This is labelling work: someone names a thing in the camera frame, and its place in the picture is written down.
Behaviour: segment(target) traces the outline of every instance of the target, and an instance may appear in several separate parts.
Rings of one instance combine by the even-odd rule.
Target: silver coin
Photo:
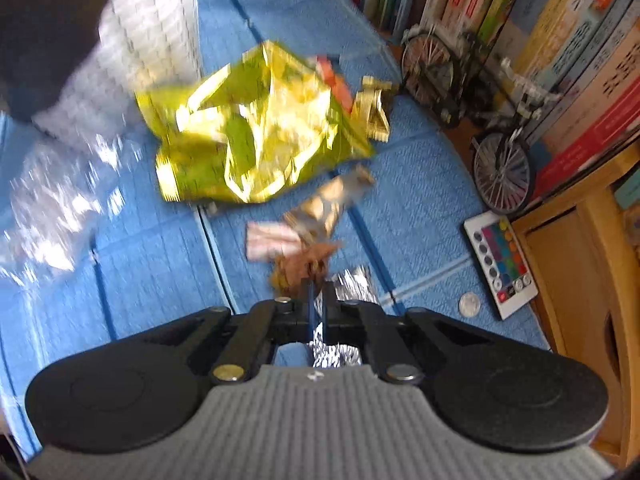
[[[463,317],[474,317],[480,312],[480,298],[473,292],[466,292],[458,302],[460,314]]]

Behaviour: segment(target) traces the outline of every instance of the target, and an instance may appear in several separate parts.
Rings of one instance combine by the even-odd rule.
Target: wooden cabinet
[[[640,265],[611,184],[638,160],[636,142],[513,223],[552,347],[607,385],[609,412],[593,447],[620,467],[640,452]]]

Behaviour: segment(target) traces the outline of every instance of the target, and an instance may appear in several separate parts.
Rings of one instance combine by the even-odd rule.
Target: remote control
[[[507,319],[538,295],[529,264],[505,216],[492,211],[465,221],[500,317]]]

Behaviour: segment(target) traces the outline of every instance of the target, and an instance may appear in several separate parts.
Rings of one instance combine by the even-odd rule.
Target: bicycle rear wheel
[[[400,62],[402,80],[409,94],[421,105],[434,108],[441,96],[424,82],[424,70],[428,70],[442,92],[451,93],[456,81],[458,64],[449,47],[432,32],[424,32],[411,38],[402,53]]]
[[[488,131],[474,140],[472,176],[482,201],[492,211],[513,215],[522,211],[533,193],[536,173],[520,139],[501,146],[509,130]]]

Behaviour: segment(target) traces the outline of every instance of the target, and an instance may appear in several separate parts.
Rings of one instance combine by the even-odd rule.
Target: screw
[[[225,381],[225,383],[239,381],[243,375],[244,369],[238,365],[220,365],[213,370],[213,376],[219,381]]]
[[[418,368],[406,364],[391,365],[386,369],[386,374],[394,381],[399,383],[408,383],[410,381],[420,380],[423,375]]]

